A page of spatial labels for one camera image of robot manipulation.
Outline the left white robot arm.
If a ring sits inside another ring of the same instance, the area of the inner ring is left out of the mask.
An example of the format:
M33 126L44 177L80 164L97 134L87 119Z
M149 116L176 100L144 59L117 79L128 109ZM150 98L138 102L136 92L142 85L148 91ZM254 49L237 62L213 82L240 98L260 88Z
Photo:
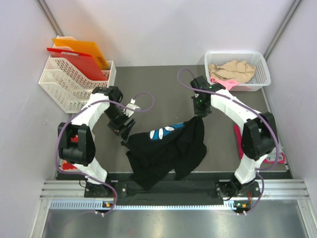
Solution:
M96 159L96 147L93 128L102 114L105 114L108 127L115 135L127 141L135 124L131 118L138 108L135 100L121 108L123 94L116 86L96 87L80 114L69 124L60 123L58 135L58 155L66 162L73 164L79 172L84 173L86 187L85 197L110 197L113 195L111 179L108 172L101 167Z

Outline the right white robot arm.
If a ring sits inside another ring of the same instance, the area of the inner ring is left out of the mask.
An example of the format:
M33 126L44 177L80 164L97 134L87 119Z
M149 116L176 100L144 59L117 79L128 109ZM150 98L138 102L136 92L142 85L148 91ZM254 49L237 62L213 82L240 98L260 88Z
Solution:
M195 115L205 117L216 108L235 122L241 133L240 147L243 151L240 164L225 196L243 196L249 191L265 158L279 145L274 115L260 113L234 97L219 83L209 84L203 76L190 82L194 89Z

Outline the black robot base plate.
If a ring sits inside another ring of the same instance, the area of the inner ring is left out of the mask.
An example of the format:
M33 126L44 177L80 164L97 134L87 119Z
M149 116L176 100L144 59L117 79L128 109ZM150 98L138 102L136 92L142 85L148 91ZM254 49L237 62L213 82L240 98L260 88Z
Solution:
M191 173L176 180L168 173L149 189L131 179L131 173L110 174L108 183L116 190L118 205L220 205L225 200L255 199L260 195L256 181L239 185L232 173Z

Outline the black t-shirt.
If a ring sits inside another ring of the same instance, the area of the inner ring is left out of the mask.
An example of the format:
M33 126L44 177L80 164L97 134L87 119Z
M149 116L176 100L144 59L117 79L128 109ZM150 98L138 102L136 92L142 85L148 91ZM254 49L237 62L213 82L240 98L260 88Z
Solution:
M121 145L133 174L131 179L148 190L174 170L180 180L191 173L204 159L205 127L201 117L129 136Z

